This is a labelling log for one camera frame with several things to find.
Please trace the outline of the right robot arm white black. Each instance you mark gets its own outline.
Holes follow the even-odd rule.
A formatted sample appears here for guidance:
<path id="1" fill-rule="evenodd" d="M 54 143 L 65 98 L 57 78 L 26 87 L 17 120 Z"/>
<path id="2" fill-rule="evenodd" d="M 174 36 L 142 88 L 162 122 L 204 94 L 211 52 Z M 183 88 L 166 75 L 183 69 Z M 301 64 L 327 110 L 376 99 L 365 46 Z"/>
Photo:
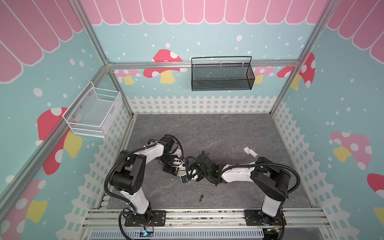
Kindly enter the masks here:
<path id="1" fill-rule="evenodd" d="M 255 162 L 237 165 L 218 165 L 205 152 L 198 157 L 188 156 L 184 163 L 186 173 L 181 176 L 183 183 L 206 179 L 216 186 L 232 182 L 252 182 L 264 193 L 261 210 L 257 213 L 258 221 L 271 226 L 275 221 L 283 224 L 283 205 L 289 195 L 301 183 L 299 174 L 291 167 L 273 163 L 265 157 L 258 157 Z"/>

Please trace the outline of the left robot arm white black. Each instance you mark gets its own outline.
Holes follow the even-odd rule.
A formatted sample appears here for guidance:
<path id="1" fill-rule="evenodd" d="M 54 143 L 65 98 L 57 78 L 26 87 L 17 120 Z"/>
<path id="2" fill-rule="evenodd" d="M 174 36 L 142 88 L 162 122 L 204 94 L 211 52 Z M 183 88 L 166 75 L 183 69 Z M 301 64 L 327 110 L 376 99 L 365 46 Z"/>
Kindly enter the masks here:
<path id="1" fill-rule="evenodd" d="M 142 185 L 146 165 L 156 159 L 163 166 L 163 172 L 177 176 L 184 164 L 180 141 L 172 135 L 164 135 L 160 140 L 149 140 L 139 149 L 121 151 L 104 183 L 105 193 L 126 202 L 134 222 L 143 226 L 152 221 L 153 214 Z"/>

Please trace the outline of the white battery cover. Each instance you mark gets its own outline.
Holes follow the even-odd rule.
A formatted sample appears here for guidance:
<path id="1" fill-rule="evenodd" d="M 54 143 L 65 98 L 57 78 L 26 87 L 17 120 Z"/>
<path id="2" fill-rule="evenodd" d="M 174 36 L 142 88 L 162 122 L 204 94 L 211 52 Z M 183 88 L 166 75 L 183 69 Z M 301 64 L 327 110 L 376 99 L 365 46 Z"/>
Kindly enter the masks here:
<path id="1" fill-rule="evenodd" d="M 244 148 L 244 152 L 245 152 L 246 154 L 248 154 L 248 155 L 251 155 L 251 151 L 252 151 L 252 149 L 250 149 L 250 148 L 248 148 L 248 147 Z"/>
<path id="2" fill-rule="evenodd" d="M 248 154 L 250 156 L 252 156 L 253 158 L 256 158 L 258 156 L 258 154 L 255 151 L 253 151 L 252 149 L 249 149 Z"/>

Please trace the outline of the white air conditioner remote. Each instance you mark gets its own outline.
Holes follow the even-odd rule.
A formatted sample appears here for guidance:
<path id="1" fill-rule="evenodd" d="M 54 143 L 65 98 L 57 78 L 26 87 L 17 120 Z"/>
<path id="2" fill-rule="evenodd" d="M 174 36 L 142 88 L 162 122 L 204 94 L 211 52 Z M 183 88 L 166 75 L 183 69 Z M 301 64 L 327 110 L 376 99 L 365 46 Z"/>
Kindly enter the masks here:
<path id="1" fill-rule="evenodd" d="M 181 176 L 184 176 L 187 174 L 185 167 L 177 167 L 176 170 L 177 170 L 177 176 L 178 177 L 181 177 Z"/>

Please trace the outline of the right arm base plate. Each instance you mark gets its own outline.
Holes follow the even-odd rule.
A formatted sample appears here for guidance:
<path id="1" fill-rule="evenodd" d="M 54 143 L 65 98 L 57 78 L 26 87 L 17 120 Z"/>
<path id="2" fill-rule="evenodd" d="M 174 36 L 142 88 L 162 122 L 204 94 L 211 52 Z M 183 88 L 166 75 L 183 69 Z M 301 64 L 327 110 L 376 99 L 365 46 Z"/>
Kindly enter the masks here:
<path id="1" fill-rule="evenodd" d="M 244 213 L 247 226 L 285 226 L 287 224 L 282 210 L 279 210 L 275 217 L 261 210 L 245 210 Z"/>

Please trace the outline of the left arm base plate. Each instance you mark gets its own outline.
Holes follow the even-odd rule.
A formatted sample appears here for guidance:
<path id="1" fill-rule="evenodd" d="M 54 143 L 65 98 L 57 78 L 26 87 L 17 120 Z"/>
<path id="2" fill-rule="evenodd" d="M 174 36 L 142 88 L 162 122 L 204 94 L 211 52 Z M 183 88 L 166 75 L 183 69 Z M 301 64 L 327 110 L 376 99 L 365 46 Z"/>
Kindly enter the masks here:
<path id="1" fill-rule="evenodd" d="M 124 216 L 125 227 L 164 227 L 166 221 L 167 212 L 150 210 L 149 212 L 140 215 L 129 212 Z"/>

